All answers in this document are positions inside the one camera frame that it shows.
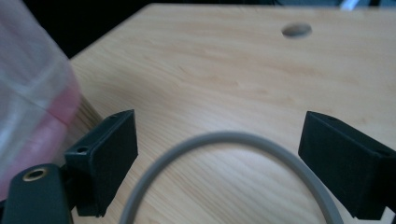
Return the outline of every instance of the black bracket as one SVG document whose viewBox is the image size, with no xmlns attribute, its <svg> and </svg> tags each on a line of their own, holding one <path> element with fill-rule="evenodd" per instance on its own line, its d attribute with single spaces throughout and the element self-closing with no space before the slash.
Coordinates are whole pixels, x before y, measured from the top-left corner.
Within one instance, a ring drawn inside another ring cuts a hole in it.
<svg viewBox="0 0 396 224">
<path fill-rule="evenodd" d="M 9 188 L 4 224 L 73 223 L 80 216 L 104 216 L 137 157 L 134 111 L 112 115 L 64 153 L 66 165 L 31 167 Z"/>
<path fill-rule="evenodd" d="M 396 212 L 396 152 L 339 119 L 306 113 L 299 155 L 359 219 Z"/>
</svg>

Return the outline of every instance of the curved gray cable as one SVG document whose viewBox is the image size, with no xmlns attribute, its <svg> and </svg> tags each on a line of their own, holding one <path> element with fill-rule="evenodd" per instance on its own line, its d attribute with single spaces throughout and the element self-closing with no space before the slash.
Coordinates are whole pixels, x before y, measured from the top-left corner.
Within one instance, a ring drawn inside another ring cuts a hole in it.
<svg viewBox="0 0 396 224">
<path fill-rule="evenodd" d="M 340 213 L 337 210 L 331 196 L 323 187 L 318 178 L 293 154 L 283 147 L 280 147 L 264 138 L 247 133 L 210 133 L 194 137 L 173 149 L 166 152 L 155 161 L 140 178 L 134 187 L 131 197 L 125 206 L 120 219 L 120 224 L 134 223 L 139 205 L 143 201 L 149 186 L 154 179 L 174 160 L 180 156 L 196 149 L 211 144 L 234 143 L 250 147 L 255 147 L 260 151 L 269 153 L 280 161 L 284 162 L 289 168 L 299 176 L 311 193 L 314 195 L 327 223 L 342 224 Z"/>
</svg>

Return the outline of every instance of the plastic bag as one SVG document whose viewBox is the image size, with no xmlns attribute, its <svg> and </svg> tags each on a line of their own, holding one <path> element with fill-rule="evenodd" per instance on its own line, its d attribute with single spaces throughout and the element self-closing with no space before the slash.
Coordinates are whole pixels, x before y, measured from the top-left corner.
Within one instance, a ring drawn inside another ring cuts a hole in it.
<svg viewBox="0 0 396 224">
<path fill-rule="evenodd" d="M 0 0 L 0 201 L 12 177 L 52 162 L 79 104 L 67 58 L 19 0 Z"/>
</svg>

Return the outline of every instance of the tabletop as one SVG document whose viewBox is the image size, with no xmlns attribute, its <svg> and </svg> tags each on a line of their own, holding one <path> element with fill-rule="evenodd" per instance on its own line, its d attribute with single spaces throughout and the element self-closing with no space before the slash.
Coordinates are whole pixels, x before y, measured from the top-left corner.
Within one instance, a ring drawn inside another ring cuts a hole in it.
<svg viewBox="0 0 396 224">
<path fill-rule="evenodd" d="M 139 177 L 202 133 L 254 133 L 297 156 L 307 110 L 396 148 L 396 11 L 150 5 L 73 58 L 105 117 L 134 109 L 139 156 L 103 218 L 117 223 Z M 283 36 L 295 22 L 312 32 Z M 336 202 L 345 223 L 359 222 Z M 381 223 L 390 223 L 387 210 Z M 136 223 L 324 223 L 303 182 L 274 158 L 206 147 L 156 179 Z"/>
</svg>

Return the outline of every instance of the pink plastic bag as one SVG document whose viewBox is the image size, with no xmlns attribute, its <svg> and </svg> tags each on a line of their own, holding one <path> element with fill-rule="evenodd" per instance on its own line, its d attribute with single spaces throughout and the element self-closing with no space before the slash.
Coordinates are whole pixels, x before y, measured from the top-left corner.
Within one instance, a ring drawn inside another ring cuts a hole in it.
<svg viewBox="0 0 396 224">
<path fill-rule="evenodd" d="M 67 58 L 19 0 L 0 0 L 0 201 L 10 179 L 52 162 L 79 104 Z"/>
</svg>

